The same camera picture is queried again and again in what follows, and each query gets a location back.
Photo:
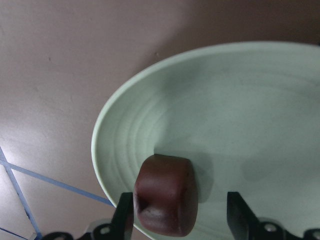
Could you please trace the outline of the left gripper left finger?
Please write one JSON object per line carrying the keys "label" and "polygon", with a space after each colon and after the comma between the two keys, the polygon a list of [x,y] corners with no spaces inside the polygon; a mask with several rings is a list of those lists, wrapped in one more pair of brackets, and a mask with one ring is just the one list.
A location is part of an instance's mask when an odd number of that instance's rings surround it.
{"label": "left gripper left finger", "polygon": [[118,205],[111,220],[111,239],[130,240],[134,224],[134,201],[132,192],[120,195]]}

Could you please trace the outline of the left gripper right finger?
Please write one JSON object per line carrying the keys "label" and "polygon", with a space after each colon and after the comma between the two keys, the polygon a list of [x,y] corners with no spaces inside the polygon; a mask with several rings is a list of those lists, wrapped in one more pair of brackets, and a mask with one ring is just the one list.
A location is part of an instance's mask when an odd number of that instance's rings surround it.
{"label": "left gripper right finger", "polygon": [[259,240],[260,220],[239,192],[227,193],[227,224],[235,240]]}

